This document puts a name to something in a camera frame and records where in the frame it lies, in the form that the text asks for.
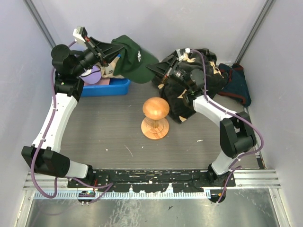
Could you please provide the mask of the beige cap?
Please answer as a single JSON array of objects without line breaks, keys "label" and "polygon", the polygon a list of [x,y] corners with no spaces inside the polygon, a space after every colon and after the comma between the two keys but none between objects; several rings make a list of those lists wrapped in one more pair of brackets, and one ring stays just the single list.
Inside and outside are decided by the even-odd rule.
[{"label": "beige cap", "polygon": [[118,62],[120,57],[121,57],[121,55],[118,54],[114,58],[114,60],[111,63],[109,63],[109,65],[107,67],[105,67],[105,66],[101,67],[101,77],[102,78],[124,79],[124,77],[122,75],[114,75],[116,63]]}]

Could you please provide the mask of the green NY cap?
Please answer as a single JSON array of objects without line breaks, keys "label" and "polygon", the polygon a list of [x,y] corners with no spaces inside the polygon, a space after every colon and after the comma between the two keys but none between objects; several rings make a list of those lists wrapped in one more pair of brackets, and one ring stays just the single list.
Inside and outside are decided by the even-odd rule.
[{"label": "green NY cap", "polygon": [[120,57],[114,68],[114,76],[122,76],[138,84],[148,83],[154,78],[155,74],[147,66],[159,63],[159,60],[152,53],[126,35],[113,39],[111,43],[124,46],[119,52]]}]

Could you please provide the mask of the wooden hat stand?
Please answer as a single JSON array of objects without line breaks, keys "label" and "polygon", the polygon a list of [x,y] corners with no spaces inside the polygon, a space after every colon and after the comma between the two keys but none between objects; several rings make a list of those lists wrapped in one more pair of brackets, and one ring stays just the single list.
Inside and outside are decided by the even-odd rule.
[{"label": "wooden hat stand", "polygon": [[160,97],[152,97],[143,104],[145,118],[141,123],[141,131],[151,140],[160,140],[169,132],[169,122],[166,116],[169,113],[169,104]]}]

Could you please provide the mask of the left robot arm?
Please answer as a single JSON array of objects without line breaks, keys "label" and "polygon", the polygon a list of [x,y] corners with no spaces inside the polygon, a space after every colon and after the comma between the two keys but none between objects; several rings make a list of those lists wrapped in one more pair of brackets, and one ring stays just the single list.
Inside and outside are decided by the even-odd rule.
[{"label": "left robot arm", "polygon": [[23,147],[21,155],[31,173],[77,178],[83,187],[90,187],[95,181],[92,166],[60,154],[61,141],[84,88],[81,75],[97,64],[107,66],[123,49],[123,45],[104,43],[87,36],[80,41],[84,42],[86,50],[71,50],[64,44],[52,49],[52,65],[55,69],[51,76],[55,80],[52,83],[52,104],[39,135],[31,146]]}]

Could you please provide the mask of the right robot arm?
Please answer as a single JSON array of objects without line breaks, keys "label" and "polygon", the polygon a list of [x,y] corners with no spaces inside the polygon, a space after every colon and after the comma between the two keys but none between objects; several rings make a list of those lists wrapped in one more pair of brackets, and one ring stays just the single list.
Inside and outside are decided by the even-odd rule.
[{"label": "right robot arm", "polygon": [[163,90],[179,89],[169,100],[175,116],[202,114],[218,126],[221,151],[208,166],[206,178],[212,186],[219,186],[236,160],[256,145],[256,137],[246,112],[231,111],[212,99],[226,82],[214,70],[214,59],[215,55],[208,49],[179,49],[146,68],[152,79],[163,85]]}]

